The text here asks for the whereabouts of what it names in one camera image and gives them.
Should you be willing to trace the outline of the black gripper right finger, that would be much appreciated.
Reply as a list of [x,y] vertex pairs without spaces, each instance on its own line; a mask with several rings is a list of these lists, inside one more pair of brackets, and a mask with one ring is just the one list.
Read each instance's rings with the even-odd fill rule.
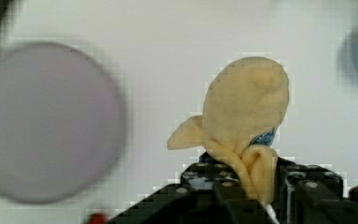
[[358,224],[358,186],[319,165],[278,159],[273,209],[281,224]]

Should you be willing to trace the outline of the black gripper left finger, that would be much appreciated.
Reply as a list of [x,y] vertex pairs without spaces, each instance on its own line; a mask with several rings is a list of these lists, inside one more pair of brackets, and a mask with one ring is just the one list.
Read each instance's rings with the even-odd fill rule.
[[108,224],[274,224],[234,171],[204,153],[180,181],[147,196]]

